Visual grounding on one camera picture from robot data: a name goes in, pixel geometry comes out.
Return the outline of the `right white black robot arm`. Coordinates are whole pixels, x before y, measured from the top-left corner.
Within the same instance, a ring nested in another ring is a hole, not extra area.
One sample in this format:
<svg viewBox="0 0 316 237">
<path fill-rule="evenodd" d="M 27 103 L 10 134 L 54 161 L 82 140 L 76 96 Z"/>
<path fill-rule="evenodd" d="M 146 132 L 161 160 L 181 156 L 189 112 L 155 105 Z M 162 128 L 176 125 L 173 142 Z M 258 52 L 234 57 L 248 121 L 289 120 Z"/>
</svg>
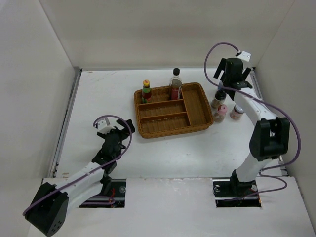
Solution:
<svg viewBox="0 0 316 237">
<path fill-rule="evenodd" d="M 221 59 L 214 78 L 223 83 L 223 90 L 246 113 L 254 125 L 249 141 L 250 153 L 229 181 L 214 182 L 216 197 L 242 197 L 254 193 L 255 178 L 272 160 L 287 153 L 290 121 L 277 117 L 258 98 L 246 81 L 251 69 L 244 68 L 239 58 Z"/>
</svg>

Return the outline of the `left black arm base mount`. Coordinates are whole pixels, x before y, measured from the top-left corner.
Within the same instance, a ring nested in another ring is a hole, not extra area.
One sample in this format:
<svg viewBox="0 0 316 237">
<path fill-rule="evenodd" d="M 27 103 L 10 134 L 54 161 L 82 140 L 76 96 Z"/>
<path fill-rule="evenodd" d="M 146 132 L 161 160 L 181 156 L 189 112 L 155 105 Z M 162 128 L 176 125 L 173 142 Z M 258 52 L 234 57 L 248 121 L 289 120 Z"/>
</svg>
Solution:
<svg viewBox="0 0 316 237">
<path fill-rule="evenodd" d="M 124 208 L 126 179 L 112 179 L 103 185 L 101 193 L 89 198 L 80 208 Z"/>
</svg>

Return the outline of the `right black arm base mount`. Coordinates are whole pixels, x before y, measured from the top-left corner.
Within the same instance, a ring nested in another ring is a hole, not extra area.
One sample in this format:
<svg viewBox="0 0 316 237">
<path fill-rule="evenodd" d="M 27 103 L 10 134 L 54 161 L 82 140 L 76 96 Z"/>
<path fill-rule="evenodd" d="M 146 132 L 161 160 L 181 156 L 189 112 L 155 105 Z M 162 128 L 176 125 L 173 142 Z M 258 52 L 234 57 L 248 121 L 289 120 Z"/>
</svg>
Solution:
<svg viewBox="0 0 316 237">
<path fill-rule="evenodd" d="M 217 208 L 226 207 L 261 207 L 256 181 L 246 184 L 232 184 L 229 179 L 214 179 L 213 194 Z"/>
</svg>

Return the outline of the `yellow cap red sauce bottle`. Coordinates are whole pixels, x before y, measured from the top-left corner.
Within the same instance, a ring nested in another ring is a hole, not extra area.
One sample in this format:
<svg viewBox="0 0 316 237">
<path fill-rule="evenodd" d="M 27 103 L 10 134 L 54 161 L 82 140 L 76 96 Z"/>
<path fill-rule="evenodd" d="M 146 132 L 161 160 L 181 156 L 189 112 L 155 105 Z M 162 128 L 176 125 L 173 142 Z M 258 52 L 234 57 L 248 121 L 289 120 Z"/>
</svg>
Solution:
<svg viewBox="0 0 316 237">
<path fill-rule="evenodd" d="M 151 101 L 152 91 L 150 88 L 150 81 L 144 80 L 143 81 L 143 88 L 142 88 L 142 102 L 149 103 Z"/>
</svg>

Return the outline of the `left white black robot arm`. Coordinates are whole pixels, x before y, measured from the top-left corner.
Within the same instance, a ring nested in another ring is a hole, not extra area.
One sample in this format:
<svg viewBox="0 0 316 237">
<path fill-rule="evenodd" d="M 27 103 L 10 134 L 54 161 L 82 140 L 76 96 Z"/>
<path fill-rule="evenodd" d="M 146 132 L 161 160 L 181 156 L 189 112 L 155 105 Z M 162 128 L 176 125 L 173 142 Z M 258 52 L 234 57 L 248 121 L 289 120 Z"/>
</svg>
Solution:
<svg viewBox="0 0 316 237">
<path fill-rule="evenodd" d="M 97 136 L 104 140 L 96 156 L 82 170 L 60 183 L 43 183 L 30 206 L 24 210 L 24 218 L 45 236 L 56 234 L 66 216 L 93 196 L 105 197 L 111 191 L 111 172 L 117 160 L 128 150 L 125 139 L 131 140 L 135 127 L 131 119 L 116 117 L 121 129 L 111 126 L 110 116 L 97 118 L 93 126 Z"/>
</svg>

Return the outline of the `black cap clear sauce bottle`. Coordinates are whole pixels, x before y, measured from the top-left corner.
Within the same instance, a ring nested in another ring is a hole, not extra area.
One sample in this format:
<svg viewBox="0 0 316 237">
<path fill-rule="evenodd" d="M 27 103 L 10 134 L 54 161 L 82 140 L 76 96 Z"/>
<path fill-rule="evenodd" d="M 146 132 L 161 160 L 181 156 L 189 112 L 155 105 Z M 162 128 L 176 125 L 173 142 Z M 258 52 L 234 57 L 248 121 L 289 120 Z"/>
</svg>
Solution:
<svg viewBox="0 0 316 237">
<path fill-rule="evenodd" d="M 179 77 L 180 69 L 173 69 L 173 76 L 170 79 L 170 100 L 178 100 L 181 97 L 182 80 Z"/>
</svg>

